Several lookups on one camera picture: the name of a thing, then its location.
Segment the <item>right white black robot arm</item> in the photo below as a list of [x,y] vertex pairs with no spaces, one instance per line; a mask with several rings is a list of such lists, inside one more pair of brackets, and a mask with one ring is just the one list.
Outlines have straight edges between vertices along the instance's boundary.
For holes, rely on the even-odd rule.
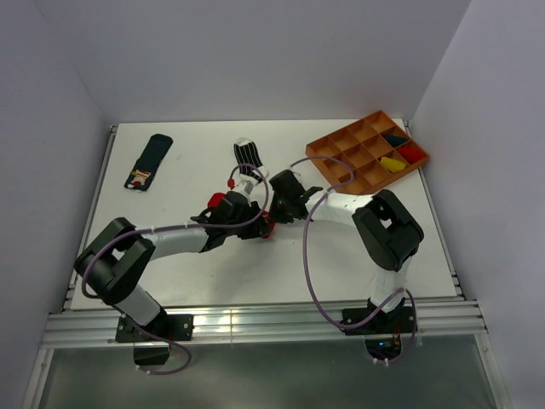
[[[283,170],[270,179],[273,190],[269,218],[276,223],[303,220],[302,265],[307,289],[320,314],[332,325],[348,331],[370,324],[379,332],[389,331],[398,321],[404,300],[416,302],[405,287],[408,266],[418,252],[424,232],[400,202],[387,189],[371,195],[338,193],[330,187],[303,187],[293,170]],[[376,270],[376,283],[369,299],[372,309],[361,321],[343,324],[323,308],[313,289],[308,264],[307,242],[311,222],[334,222],[355,228]]]

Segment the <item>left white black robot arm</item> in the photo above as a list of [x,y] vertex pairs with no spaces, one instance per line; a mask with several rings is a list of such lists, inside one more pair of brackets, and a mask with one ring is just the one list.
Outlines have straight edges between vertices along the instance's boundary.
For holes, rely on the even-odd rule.
[[264,239],[273,229],[257,202],[240,193],[218,193],[184,225],[139,229],[124,217],[115,218],[76,258],[74,268],[83,289],[91,288],[104,304],[131,318],[146,340],[156,340],[175,328],[164,308],[139,285],[148,263],[212,251],[231,236]]

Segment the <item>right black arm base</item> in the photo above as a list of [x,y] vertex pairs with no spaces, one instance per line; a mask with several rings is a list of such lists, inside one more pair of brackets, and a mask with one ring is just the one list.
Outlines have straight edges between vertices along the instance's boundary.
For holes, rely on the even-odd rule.
[[[374,310],[372,304],[365,308],[344,308],[341,311],[343,325],[359,323],[366,319]],[[355,329],[341,329],[348,336],[411,334],[416,323],[413,309],[408,306],[398,306],[389,313],[379,312],[367,324]]]

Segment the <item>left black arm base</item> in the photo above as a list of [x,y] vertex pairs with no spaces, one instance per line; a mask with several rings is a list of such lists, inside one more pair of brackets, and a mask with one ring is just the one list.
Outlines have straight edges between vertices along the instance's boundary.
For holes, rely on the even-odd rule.
[[[133,361],[140,370],[152,374],[180,372],[192,360],[191,352],[180,342],[192,340],[193,321],[192,314],[160,314],[148,325],[137,325],[128,316],[122,316],[118,320],[115,342],[134,344]],[[174,356],[174,352],[181,351],[186,355],[181,367],[160,369]]]

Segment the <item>red Christmas sock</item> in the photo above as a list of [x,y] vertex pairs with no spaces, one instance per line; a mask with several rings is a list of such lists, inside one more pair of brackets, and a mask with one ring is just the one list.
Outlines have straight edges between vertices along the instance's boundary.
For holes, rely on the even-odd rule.
[[[242,224],[253,219],[260,211],[261,207],[256,201],[248,200],[240,193],[234,191],[215,193],[209,201],[207,223],[214,225]],[[264,210],[255,221],[267,221],[267,212]],[[242,228],[247,225],[249,224],[238,228],[228,228],[225,232],[242,239]]]

